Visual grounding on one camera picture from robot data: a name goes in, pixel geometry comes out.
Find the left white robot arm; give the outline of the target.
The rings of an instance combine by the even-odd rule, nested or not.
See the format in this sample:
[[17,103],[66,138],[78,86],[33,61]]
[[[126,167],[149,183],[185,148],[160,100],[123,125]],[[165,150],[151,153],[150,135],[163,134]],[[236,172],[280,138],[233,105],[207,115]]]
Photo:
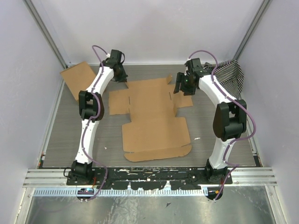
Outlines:
[[92,83],[78,94],[82,131],[68,179],[83,185],[89,185],[95,180],[93,144],[99,121],[105,112],[102,95],[111,80],[126,82],[128,77],[123,68],[124,53],[113,49],[106,56],[105,60],[100,59],[99,72]]

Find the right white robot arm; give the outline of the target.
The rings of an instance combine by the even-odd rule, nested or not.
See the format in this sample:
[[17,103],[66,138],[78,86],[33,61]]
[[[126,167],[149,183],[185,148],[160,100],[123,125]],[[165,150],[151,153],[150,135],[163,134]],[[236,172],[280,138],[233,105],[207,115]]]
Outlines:
[[185,96],[202,90],[212,101],[216,110],[213,131],[216,136],[213,152],[206,162],[204,177],[210,184],[218,183],[228,171],[228,157],[235,141],[247,128],[247,107],[244,100],[237,100],[218,82],[215,75],[204,69],[199,58],[188,59],[185,72],[177,74],[174,94],[179,91]]

